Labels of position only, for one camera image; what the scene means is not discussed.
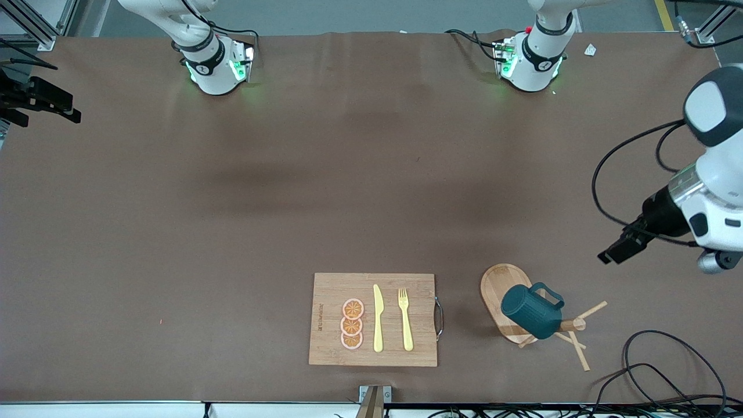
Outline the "dark teal ribbed cup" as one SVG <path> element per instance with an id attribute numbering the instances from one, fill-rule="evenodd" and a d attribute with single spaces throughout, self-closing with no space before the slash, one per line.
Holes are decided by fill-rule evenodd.
<path id="1" fill-rule="evenodd" d="M 542 282 L 530 287 L 517 284 L 505 293 L 501 302 L 507 318 L 540 340 L 559 331 L 564 306 L 563 297 Z"/>

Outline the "wooden cup tree stand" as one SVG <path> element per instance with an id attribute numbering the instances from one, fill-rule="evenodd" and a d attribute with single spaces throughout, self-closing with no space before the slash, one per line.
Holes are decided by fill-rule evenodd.
<path id="1" fill-rule="evenodd" d="M 507 318 L 501 310 L 501 302 L 507 291 L 517 284 L 532 286 L 528 275 L 516 265 L 497 264 L 484 273 L 480 282 L 481 298 L 485 303 L 486 309 L 493 319 L 499 333 L 511 343 L 516 344 L 518 348 L 525 348 L 537 341 L 544 341 L 550 338 L 559 338 L 570 344 L 578 355 L 581 367 L 584 371 L 589 372 L 591 367 L 586 359 L 586 346 L 579 342 L 579 331 L 586 330 L 586 320 L 589 316 L 594 315 L 603 308 L 608 306 L 607 301 L 591 307 L 587 311 L 576 316 L 565 316 L 562 308 L 563 319 L 559 331 L 547 339 L 540 340 L 527 333 L 526 330 Z"/>

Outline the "yellow plastic fork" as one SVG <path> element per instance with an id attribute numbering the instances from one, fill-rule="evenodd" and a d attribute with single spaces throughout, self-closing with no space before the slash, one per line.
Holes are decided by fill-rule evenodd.
<path id="1" fill-rule="evenodd" d="M 409 297 L 405 288 L 398 289 L 398 307 L 402 315 L 403 348 L 406 351 L 414 350 L 414 339 L 409 319 Z"/>

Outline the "yellow plastic knife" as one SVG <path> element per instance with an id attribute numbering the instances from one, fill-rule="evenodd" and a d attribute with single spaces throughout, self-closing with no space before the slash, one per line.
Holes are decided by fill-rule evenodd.
<path id="1" fill-rule="evenodd" d="M 377 285 L 376 283 L 373 285 L 373 293 L 374 293 L 374 314 L 375 314 L 373 349 L 377 354 L 379 354 L 380 352 L 383 351 L 382 315 L 384 312 L 385 304 L 383 301 L 383 295 L 382 295 L 381 289 L 379 288 L 379 285 Z"/>

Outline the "bamboo cutting board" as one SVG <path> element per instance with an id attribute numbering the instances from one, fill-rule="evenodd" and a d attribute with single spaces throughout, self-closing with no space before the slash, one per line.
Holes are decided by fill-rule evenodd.
<path id="1" fill-rule="evenodd" d="M 373 285 L 379 285 L 385 304 L 382 315 L 383 351 L 374 341 Z M 409 297 L 414 350 L 403 348 L 398 289 Z M 437 367 L 435 341 L 435 276 L 432 273 L 316 273 L 314 275 L 309 363 L 343 367 Z M 363 301 L 363 344 L 345 349 L 340 341 L 341 308 L 350 298 Z"/>

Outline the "aluminium frame profile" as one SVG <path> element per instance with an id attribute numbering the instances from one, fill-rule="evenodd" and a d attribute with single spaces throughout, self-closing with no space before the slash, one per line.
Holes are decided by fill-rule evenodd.
<path id="1" fill-rule="evenodd" d="M 0 38 L 52 51 L 67 35 L 80 0 L 0 0 Z"/>
<path id="2" fill-rule="evenodd" d="M 730 20 L 736 13 L 743 12 L 743 0 L 698 0 L 699 3 L 716 5 L 717 9 L 696 29 L 696 38 L 700 45 L 713 48 L 727 45 L 743 39 L 743 35 L 736 35 L 730 39 L 717 41 L 714 34 L 724 23 Z"/>

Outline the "metal table edge bracket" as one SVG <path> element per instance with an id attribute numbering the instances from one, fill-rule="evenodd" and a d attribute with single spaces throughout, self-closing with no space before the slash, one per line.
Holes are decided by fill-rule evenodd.
<path id="1" fill-rule="evenodd" d="M 392 402 L 392 386 L 362 385 L 359 396 L 360 407 L 355 418 L 388 418 L 385 404 Z"/>

